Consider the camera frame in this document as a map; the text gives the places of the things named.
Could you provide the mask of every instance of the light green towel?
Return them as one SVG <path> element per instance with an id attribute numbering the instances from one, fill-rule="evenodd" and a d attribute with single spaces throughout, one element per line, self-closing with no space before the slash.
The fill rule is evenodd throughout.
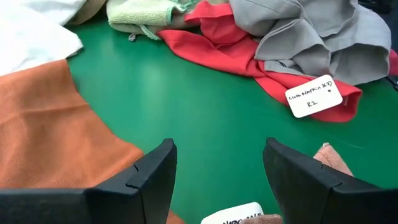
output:
<path id="1" fill-rule="evenodd" d="M 172 23 L 172 13 L 184 13 L 194 0 L 109 0 L 106 5 L 109 24 L 116 30 L 131 32 L 141 29 L 145 35 L 159 40 L 146 26 L 167 26 Z"/>

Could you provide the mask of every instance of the cloth napkin label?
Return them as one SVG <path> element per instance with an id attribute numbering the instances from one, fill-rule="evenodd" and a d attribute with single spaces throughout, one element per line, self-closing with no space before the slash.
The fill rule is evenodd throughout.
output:
<path id="1" fill-rule="evenodd" d="M 244 219 L 263 214 L 261 206 L 257 202 L 252 202 L 218 211 L 204 218 L 200 224 L 238 224 Z"/>
<path id="2" fill-rule="evenodd" d="M 343 102 L 343 97 L 330 75 L 323 75 L 285 92 L 296 118 L 323 111 Z"/>

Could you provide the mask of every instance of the green table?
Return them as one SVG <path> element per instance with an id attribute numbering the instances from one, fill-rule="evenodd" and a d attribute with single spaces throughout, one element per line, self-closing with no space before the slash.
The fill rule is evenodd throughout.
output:
<path id="1" fill-rule="evenodd" d="M 349 123 L 296 119 L 252 78 L 195 65 L 161 41 L 129 42 L 106 21 L 72 31 L 85 46 L 69 61 L 75 83 L 108 127 L 145 152 L 174 139 L 172 209 L 189 224 L 253 201 L 279 212 L 262 164 L 268 136 L 310 156 L 330 142 L 356 177 L 398 187 L 398 93 L 384 80 L 360 86 Z"/>

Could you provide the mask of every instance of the gray cloth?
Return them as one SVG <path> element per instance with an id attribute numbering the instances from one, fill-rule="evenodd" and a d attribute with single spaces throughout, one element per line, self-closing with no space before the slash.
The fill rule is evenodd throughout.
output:
<path id="1" fill-rule="evenodd" d="M 357 85 L 389 72 L 391 32 L 357 0 L 230 0 L 236 24 L 262 37 L 266 70 Z"/>

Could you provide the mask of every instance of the brown towel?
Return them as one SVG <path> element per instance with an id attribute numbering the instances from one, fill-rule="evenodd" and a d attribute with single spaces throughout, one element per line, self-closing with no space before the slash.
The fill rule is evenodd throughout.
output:
<path id="1" fill-rule="evenodd" d="M 66 60 L 0 77 L 0 187 L 93 187 L 144 155 L 78 94 Z"/>
<path id="2" fill-rule="evenodd" d="M 91 19 L 104 6 L 106 0 L 86 0 L 81 9 L 68 22 L 68 25 L 80 25 Z"/>
<path id="3" fill-rule="evenodd" d="M 344 160 L 329 143 L 324 143 L 313 158 L 340 172 L 353 176 L 353 173 Z M 243 224 L 282 224 L 282 222 L 282 217 L 280 215 L 263 215 L 261 217 L 244 220 Z"/>

